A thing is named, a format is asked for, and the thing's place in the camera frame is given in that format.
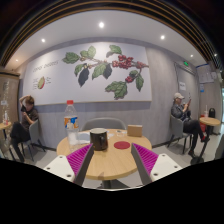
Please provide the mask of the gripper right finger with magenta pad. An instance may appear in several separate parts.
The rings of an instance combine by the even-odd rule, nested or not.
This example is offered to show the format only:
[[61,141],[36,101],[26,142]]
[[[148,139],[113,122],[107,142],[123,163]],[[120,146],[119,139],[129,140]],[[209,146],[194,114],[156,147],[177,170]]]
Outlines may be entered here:
[[167,154],[156,154],[153,151],[133,143],[131,154],[137,165],[143,185],[150,184],[182,169]]

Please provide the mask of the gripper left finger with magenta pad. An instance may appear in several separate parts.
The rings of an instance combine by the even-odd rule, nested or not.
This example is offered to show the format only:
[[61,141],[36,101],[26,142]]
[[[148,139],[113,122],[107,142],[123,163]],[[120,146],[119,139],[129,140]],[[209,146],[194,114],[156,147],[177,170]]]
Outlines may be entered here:
[[88,144],[68,156],[57,156],[44,170],[81,186],[93,154],[93,145]]

